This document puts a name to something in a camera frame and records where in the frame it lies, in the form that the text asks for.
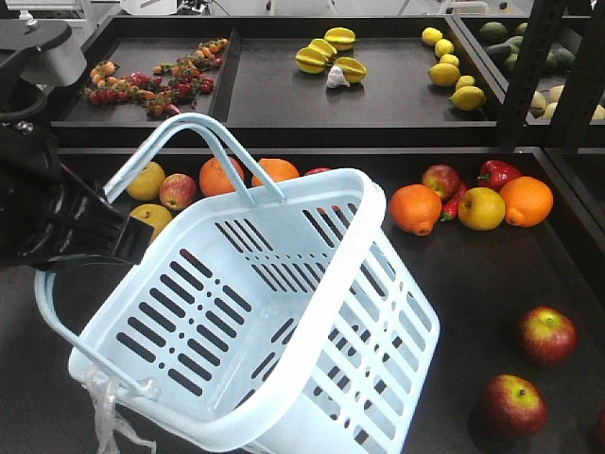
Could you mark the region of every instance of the red chili pepper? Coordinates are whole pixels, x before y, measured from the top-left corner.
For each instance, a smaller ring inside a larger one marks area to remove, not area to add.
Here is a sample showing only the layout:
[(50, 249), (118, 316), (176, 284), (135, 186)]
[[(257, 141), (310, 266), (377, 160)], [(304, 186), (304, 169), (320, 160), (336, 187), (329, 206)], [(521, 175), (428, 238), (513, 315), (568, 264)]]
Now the red chili pepper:
[(522, 173), (517, 167), (492, 159), (483, 163), (479, 170), (479, 176), (476, 178), (478, 179), (479, 186), (499, 191), (510, 180), (514, 180), (521, 175)]
[(175, 106), (174, 104), (166, 104), (164, 106), (164, 112), (168, 115), (168, 116), (174, 116), (174, 115), (178, 115), (178, 114), (182, 114), (181, 109), (179, 109), (177, 106)]
[(441, 209), (441, 217), (439, 220), (452, 220), (458, 216), (458, 204), (462, 199), (464, 193), (468, 190), (468, 187), (464, 182), (460, 183), (458, 187), (458, 191), (454, 194), (446, 204), (443, 205)]

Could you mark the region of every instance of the lemon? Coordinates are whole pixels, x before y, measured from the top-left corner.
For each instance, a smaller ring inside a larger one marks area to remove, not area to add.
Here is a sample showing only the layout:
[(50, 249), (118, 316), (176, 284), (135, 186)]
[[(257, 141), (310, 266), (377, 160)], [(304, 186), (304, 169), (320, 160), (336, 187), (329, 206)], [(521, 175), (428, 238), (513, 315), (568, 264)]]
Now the lemon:
[(451, 41), (441, 38), (435, 43), (435, 55), (438, 59), (443, 57), (445, 54), (453, 54), (454, 45)]
[(349, 83), (357, 83), (368, 74), (368, 69), (361, 62), (351, 57), (340, 57), (334, 61), (334, 66), (342, 70), (342, 74)]
[(453, 64), (454, 66), (458, 67), (459, 60), (458, 60), (458, 57), (456, 57), (454, 54), (444, 54), (439, 59), (439, 63), (449, 63), (449, 64)]
[(153, 234), (149, 242), (153, 241), (172, 220), (172, 213), (157, 203), (139, 205), (130, 212), (130, 216), (153, 227)]
[(495, 229), (506, 214), (502, 196), (489, 187), (473, 187), (466, 191), (458, 205), (458, 218), (469, 229)]
[(336, 48), (322, 38), (312, 40), (308, 47), (313, 47), (314, 49), (318, 50), (320, 53), (325, 55), (327, 59), (331, 59), (337, 54)]
[(432, 26), (428, 26), (423, 30), (423, 43), (434, 47), (438, 40), (443, 38), (443, 33)]
[(333, 45), (336, 50), (349, 50), (355, 43), (355, 33), (349, 28), (335, 26), (325, 32), (323, 39)]
[(450, 100), (460, 110), (470, 112), (476, 111), (485, 104), (486, 97), (483, 90), (470, 85), (456, 90)]
[(473, 76), (460, 76), (458, 82), (456, 82), (456, 90), (459, 90), (462, 87), (470, 87), (475, 85), (475, 78)]
[(435, 85), (452, 87), (460, 78), (460, 72), (453, 64), (437, 63), (428, 70), (428, 76)]
[(328, 59), (314, 47), (303, 47), (296, 53), (296, 64), (308, 74), (319, 74), (325, 69)]
[(136, 201), (151, 201), (158, 197), (164, 178), (165, 174), (162, 167), (151, 161), (132, 180), (132, 183), (126, 188), (126, 192)]

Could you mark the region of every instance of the plastic bag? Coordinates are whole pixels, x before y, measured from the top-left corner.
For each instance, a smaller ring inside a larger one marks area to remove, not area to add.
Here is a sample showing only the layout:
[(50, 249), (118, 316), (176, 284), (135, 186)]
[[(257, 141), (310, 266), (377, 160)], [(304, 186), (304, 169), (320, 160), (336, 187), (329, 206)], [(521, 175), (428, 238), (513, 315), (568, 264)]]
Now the plastic bag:
[(140, 438), (130, 423), (115, 409), (119, 381), (113, 377), (103, 383), (95, 380), (98, 368), (92, 365), (86, 375), (86, 389), (95, 408), (95, 432), (98, 440), (97, 454), (119, 454), (113, 433), (121, 433), (136, 445), (146, 446), (151, 454), (156, 454), (156, 443)]

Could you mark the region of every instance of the red bell pepper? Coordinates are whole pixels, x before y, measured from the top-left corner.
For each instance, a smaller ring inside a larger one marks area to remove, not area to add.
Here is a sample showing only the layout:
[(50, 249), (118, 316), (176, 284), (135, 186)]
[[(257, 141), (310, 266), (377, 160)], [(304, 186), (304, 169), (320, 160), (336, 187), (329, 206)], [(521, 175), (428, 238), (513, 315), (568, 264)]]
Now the red bell pepper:
[(439, 220), (452, 220), (458, 216), (458, 205), (467, 190), (468, 187), (466, 184), (461, 182), (456, 194), (441, 208), (441, 217)]
[(476, 178), (479, 186), (489, 187), (497, 192), (510, 180), (514, 180), (521, 175), (522, 173), (517, 167), (492, 159), (483, 163), (479, 170), (479, 176)]

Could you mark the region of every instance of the yellow apple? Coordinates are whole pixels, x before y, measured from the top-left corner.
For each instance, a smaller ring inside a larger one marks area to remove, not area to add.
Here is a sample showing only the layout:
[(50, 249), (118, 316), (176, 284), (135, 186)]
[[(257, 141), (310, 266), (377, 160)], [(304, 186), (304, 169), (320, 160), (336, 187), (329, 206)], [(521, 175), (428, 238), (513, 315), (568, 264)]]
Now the yellow apple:
[(506, 214), (506, 205), (500, 194), (489, 187), (469, 189), (458, 205), (460, 222), (473, 230), (495, 229)]

